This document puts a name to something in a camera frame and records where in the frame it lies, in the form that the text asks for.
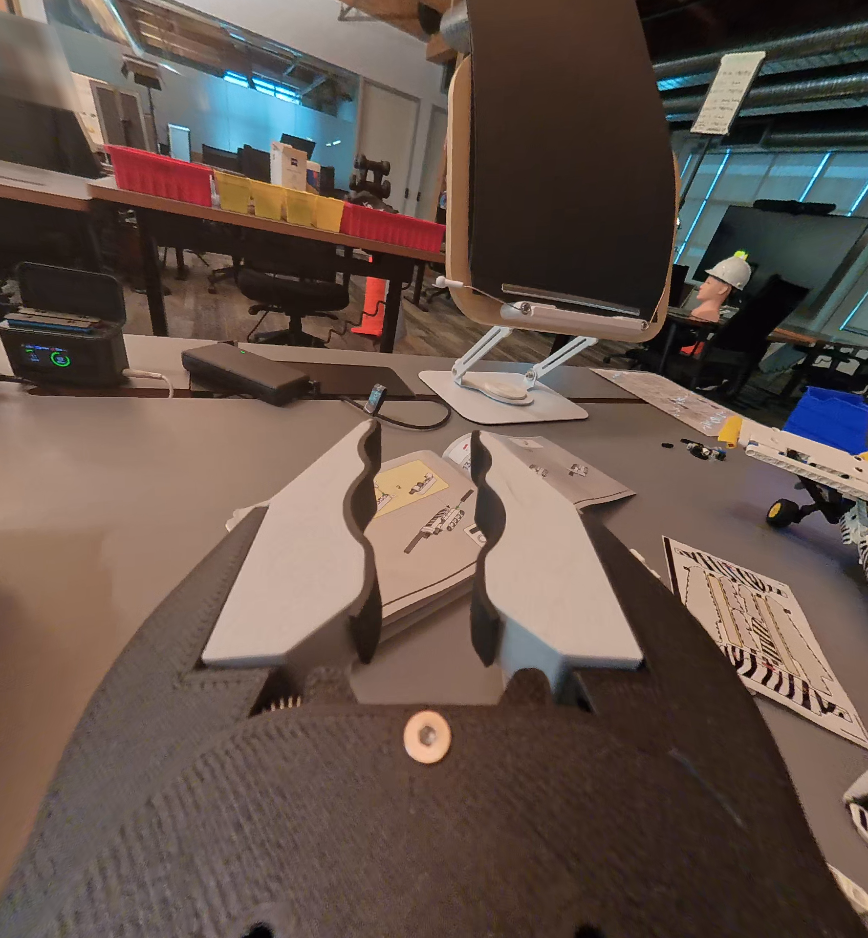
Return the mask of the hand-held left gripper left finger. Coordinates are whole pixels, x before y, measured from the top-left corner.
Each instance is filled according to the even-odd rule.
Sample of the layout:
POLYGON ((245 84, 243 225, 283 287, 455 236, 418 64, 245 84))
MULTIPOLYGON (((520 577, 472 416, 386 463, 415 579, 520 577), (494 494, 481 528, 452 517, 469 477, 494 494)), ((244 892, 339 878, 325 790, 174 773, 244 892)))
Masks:
POLYGON ((381 639, 381 590, 366 536, 377 511, 381 424, 360 423, 252 510, 260 525, 201 654, 208 667, 310 670, 381 639))

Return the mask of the zebra sticker sheet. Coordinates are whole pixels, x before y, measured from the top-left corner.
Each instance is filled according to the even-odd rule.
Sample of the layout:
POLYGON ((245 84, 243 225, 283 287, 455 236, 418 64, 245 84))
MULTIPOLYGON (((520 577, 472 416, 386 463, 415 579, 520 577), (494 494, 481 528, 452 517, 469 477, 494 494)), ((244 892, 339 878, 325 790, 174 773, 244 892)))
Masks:
POLYGON ((744 686, 868 751, 868 731, 792 589, 672 538, 663 546, 673 592, 744 686))

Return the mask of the black dumbbell rack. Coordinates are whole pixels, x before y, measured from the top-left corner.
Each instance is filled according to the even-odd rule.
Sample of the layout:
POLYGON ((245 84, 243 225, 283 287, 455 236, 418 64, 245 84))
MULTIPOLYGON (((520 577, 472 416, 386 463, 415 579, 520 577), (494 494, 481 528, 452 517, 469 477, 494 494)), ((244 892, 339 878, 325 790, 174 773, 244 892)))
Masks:
POLYGON ((353 161, 353 173, 349 178, 347 201, 355 205, 369 206, 386 212, 395 210, 387 203, 392 193, 389 179, 391 163, 388 160, 373 160, 359 153, 353 161))

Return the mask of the lego instruction booklet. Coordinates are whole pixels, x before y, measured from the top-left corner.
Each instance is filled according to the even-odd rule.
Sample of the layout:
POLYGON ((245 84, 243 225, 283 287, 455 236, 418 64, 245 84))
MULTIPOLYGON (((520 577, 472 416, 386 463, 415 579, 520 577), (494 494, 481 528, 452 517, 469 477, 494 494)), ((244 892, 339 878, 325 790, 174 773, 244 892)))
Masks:
MULTIPOLYGON (((381 591, 382 637, 470 591, 486 539, 475 522, 471 439, 441 455, 418 450, 381 464, 374 479, 377 511, 366 535, 381 591)), ((635 492, 543 436, 504 436, 502 443, 578 510, 635 492)))

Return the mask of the black box device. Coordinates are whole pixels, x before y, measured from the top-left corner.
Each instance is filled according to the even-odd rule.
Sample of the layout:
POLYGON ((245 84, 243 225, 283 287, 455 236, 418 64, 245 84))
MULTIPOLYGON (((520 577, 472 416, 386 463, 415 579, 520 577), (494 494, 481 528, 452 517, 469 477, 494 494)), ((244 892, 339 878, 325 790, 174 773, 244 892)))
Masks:
POLYGON ((125 381, 123 287, 112 275, 51 264, 18 264, 19 304, 0 323, 15 376, 88 388, 125 381))

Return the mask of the lego airplane model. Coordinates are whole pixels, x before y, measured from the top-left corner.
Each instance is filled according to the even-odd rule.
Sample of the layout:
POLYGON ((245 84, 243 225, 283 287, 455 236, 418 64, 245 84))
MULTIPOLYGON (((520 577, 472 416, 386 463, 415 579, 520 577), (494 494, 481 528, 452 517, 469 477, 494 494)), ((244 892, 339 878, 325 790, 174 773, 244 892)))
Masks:
POLYGON ((778 499, 766 512, 767 525, 781 530, 821 514, 839 527, 844 544, 856 548, 868 586, 868 451, 852 455, 742 416, 729 417, 717 439, 722 448, 740 448, 793 475, 794 487, 805 491, 810 503, 778 499))

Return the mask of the blue plastic bin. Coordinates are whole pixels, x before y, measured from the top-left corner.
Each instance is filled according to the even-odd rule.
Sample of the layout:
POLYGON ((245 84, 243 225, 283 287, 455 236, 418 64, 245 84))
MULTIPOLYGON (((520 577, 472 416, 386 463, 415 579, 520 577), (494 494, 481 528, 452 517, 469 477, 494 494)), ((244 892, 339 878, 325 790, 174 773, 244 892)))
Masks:
POLYGON ((851 455, 861 455, 868 452, 868 401, 859 395, 809 387, 783 429, 851 455))

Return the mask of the white hanging paper sign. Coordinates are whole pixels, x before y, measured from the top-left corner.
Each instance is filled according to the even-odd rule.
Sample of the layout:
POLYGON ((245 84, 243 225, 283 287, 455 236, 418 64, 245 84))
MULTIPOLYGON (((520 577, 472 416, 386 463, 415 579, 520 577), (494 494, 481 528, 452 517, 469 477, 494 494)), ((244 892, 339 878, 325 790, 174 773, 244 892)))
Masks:
POLYGON ((690 132, 723 137, 730 131, 766 58, 766 51, 726 53, 720 61, 690 132))

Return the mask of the black power adapter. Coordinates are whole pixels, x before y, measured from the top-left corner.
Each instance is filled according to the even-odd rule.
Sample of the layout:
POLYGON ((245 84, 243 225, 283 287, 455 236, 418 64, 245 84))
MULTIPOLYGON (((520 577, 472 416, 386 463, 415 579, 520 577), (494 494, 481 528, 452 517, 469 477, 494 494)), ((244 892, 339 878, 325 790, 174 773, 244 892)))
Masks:
POLYGON ((182 367, 208 389, 245 395, 268 405, 283 406, 311 397, 308 375, 286 363, 214 343, 182 351, 182 367))

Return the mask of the black studio light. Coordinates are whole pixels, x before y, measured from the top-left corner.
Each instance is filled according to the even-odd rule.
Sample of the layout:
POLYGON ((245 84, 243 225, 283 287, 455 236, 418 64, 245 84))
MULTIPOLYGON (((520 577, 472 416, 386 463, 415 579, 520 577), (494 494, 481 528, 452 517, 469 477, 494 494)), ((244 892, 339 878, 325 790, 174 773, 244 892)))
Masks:
POLYGON ((122 64, 122 74, 131 79, 136 85, 147 89, 150 127, 152 132, 152 149, 154 152, 160 152, 160 138, 157 131, 155 102, 153 92, 162 90, 160 70, 157 64, 150 62, 142 57, 124 54, 122 64))

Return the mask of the brown office desk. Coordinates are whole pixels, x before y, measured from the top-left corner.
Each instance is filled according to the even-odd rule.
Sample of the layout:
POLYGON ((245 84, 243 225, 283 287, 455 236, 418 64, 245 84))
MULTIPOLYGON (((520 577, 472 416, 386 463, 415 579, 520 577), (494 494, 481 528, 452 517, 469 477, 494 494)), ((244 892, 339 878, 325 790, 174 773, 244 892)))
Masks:
POLYGON ((279 220, 242 216, 151 194, 119 191, 111 179, 89 180, 5 160, 0 160, 0 198, 76 213, 91 213, 97 205, 133 210, 151 334, 164 338, 170 333, 157 257, 157 247, 163 235, 172 236, 173 248, 209 248, 214 253, 245 257, 271 249, 298 250, 301 244, 328 244, 327 261, 334 272, 382 277, 389 281, 380 346, 383 353, 393 351, 404 287, 411 280, 421 281, 425 266, 444 262, 442 252, 427 252, 279 220))

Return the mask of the large black monitor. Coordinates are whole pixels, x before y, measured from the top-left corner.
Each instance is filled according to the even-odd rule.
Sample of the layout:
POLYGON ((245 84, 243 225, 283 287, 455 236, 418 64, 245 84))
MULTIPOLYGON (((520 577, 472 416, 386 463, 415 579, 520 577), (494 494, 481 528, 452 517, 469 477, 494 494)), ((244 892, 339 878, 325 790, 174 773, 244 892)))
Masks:
POLYGON ((639 343, 678 174, 638 4, 471 1, 448 96, 445 275, 472 321, 639 343))

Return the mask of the printed paper sheet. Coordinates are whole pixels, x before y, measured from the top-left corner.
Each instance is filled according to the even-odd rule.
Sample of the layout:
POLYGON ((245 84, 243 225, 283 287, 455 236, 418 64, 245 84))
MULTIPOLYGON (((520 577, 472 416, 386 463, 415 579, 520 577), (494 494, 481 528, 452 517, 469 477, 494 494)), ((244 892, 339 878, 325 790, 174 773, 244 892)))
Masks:
POLYGON ((592 371, 709 438, 718 438, 730 419, 741 419, 728 408, 652 372, 600 368, 592 371))

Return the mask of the black office chair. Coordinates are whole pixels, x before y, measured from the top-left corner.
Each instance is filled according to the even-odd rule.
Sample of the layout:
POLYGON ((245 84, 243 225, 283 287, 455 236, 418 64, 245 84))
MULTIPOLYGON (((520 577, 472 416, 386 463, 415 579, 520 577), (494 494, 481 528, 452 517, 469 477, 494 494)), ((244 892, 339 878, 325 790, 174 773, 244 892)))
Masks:
POLYGON ((305 264, 302 275, 298 275, 287 264, 254 264, 243 260, 237 274, 237 286, 244 297, 253 301, 248 313, 259 317, 245 341, 326 348, 328 338, 322 339, 305 331, 304 319, 307 317, 342 322, 338 330, 330 328, 328 335, 344 336, 347 322, 338 313, 345 311, 349 304, 350 275, 343 273, 339 278, 337 274, 315 263, 305 264), (286 316, 287 327, 260 332, 264 319, 272 312, 286 316))
POLYGON ((715 389, 730 400, 735 398, 768 350, 769 335, 809 293, 810 288, 771 275, 698 354, 690 387, 715 389))

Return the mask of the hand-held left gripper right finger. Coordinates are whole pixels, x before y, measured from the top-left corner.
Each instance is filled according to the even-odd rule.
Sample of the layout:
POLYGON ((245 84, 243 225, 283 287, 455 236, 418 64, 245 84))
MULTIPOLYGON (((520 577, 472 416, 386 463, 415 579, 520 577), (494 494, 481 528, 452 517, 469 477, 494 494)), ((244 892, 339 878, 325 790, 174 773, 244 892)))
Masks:
POLYGON ((573 500, 504 437, 476 430, 471 473, 485 543, 475 565, 471 639, 483 665, 562 686, 576 670, 636 671, 643 653, 573 500))

